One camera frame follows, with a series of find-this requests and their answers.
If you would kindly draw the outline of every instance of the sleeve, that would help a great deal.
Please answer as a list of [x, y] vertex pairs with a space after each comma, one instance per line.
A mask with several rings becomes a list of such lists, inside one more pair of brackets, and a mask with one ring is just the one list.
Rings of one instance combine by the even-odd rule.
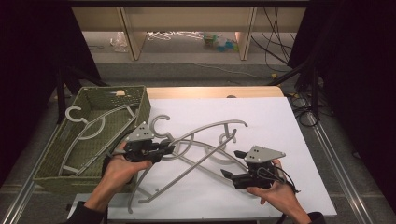
[[84, 202], [78, 202], [76, 210], [65, 224], [99, 224], [104, 215], [85, 207]]
[[311, 218], [311, 224], [326, 224], [324, 216], [320, 212], [308, 213], [309, 218]]

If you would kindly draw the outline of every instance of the wicker basket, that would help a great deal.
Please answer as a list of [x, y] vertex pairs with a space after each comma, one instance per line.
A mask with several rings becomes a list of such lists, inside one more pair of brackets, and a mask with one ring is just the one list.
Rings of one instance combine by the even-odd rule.
[[[146, 92], [146, 87], [84, 87], [76, 96], [72, 106], [81, 109], [70, 110], [73, 119], [84, 118], [88, 122], [98, 120], [88, 129], [84, 122], [74, 122], [64, 119], [56, 134], [52, 137], [46, 148], [46, 154], [35, 173], [33, 180], [37, 185], [54, 193], [90, 193], [101, 179], [102, 161], [106, 152], [113, 148], [118, 140], [115, 137], [123, 136], [129, 130], [135, 128], [143, 121], [149, 119], [150, 103]], [[102, 126], [102, 116], [108, 111], [114, 111], [105, 116], [105, 125]], [[127, 125], [133, 114], [135, 120]], [[93, 136], [85, 140], [78, 140], [73, 147], [75, 139]], [[98, 151], [105, 149], [105, 152], [98, 156]], [[81, 174], [76, 175], [70, 169], [60, 170], [70, 151], [68, 159], [65, 160], [67, 167], [81, 169], [88, 161], [94, 162]]]

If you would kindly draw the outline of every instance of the hand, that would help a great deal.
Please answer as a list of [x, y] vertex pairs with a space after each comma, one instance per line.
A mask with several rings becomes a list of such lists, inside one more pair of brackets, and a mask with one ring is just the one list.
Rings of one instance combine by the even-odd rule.
[[[125, 142], [121, 143], [119, 148], [124, 148], [125, 144]], [[125, 160], [122, 155], [114, 156], [108, 164], [102, 180], [84, 206], [94, 211], [105, 212], [113, 196], [119, 193], [137, 172], [147, 169], [151, 165], [151, 161], [130, 162]]]
[[[273, 164], [279, 164], [279, 160], [273, 160]], [[305, 210], [300, 206], [291, 186], [282, 184], [278, 181], [269, 189], [260, 189], [257, 187], [247, 188], [247, 192], [261, 197], [260, 204], [270, 203], [274, 208], [286, 214], [293, 219], [293, 222], [310, 223], [311, 219]]]

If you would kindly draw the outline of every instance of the white tabletop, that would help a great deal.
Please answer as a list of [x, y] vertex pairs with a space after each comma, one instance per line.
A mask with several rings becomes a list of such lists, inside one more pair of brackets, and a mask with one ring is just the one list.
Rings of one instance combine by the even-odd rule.
[[[175, 138], [218, 121], [240, 119], [246, 122], [248, 127], [230, 125], [230, 132], [237, 130], [237, 141], [228, 143], [226, 151], [233, 155], [235, 150], [248, 152], [256, 145], [285, 152], [286, 157], [281, 159], [282, 165], [301, 191], [297, 197], [303, 208], [307, 212], [319, 211], [325, 216], [336, 215], [287, 98], [161, 99], [150, 100], [150, 103], [150, 120], [161, 114], [171, 118], [157, 121], [156, 130], [159, 133], [169, 132]], [[211, 128], [195, 135], [195, 140], [217, 146], [222, 133], [223, 126]], [[186, 157], [198, 161], [204, 155], [202, 148], [193, 147]], [[219, 175], [220, 169], [234, 174], [243, 173], [235, 165], [221, 165], [211, 160], [206, 160], [203, 166]], [[153, 194], [189, 167], [182, 160], [156, 163], [141, 188]], [[78, 194], [71, 213], [77, 201], [86, 201], [88, 197], [89, 194]], [[232, 184], [219, 181], [198, 169], [191, 171], [150, 203], [139, 203], [138, 200], [147, 196], [138, 191], [134, 196], [132, 214], [127, 210], [128, 198], [129, 194], [118, 194], [113, 198], [109, 205], [109, 219], [208, 221], [263, 219], [281, 215], [269, 204], [260, 205], [259, 198], [243, 189], [235, 189]]]

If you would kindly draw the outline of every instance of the white surface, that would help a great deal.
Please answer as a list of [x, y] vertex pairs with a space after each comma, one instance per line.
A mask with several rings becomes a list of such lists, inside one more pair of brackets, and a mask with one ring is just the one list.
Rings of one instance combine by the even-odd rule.
[[[336, 215], [287, 98], [172, 99], [150, 102], [151, 119], [160, 114], [171, 118], [157, 121], [157, 132], [169, 132], [175, 138], [213, 122], [243, 120], [248, 127], [230, 125], [230, 132], [237, 129], [237, 142], [227, 144], [226, 151], [233, 155], [235, 150], [249, 151], [257, 145], [285, 152], [286, 157], [281, 159], [282, 165], [301, 191], [297, 197], [303, 208], [307, 212], [320, 211], [325, 216]], [[195, 140], [216, 146], [221, 133], [224, 133], [223, 126], [196, 134]], [[203, 149], [194, 147], [186, 157], [197, 161], [204, 155]], [[213, 161], [205, 161], [203, 166], [219, 175], [220, 169], [234, 174], [243, 173], [233, 165], [220, 165]], [[153, 194], [188, 168], [189, 165], [181, 160], [161, 161], [153, 166], [141, 187]], [[75, 204], [88, 197], [87, 194], [77, 195]], [[120, 194], [113, 199], [109, 205], [109, 219], [169, 221], [280, 216], [271, 205], [260, 205], [259, 198], [197, 169], [150, 203], [138, 203], [139, 199], [146, 198], [138, 191], [134, 197], [133, 214], [129, 214], [126, 208], [128, 198], [128, 194]]]

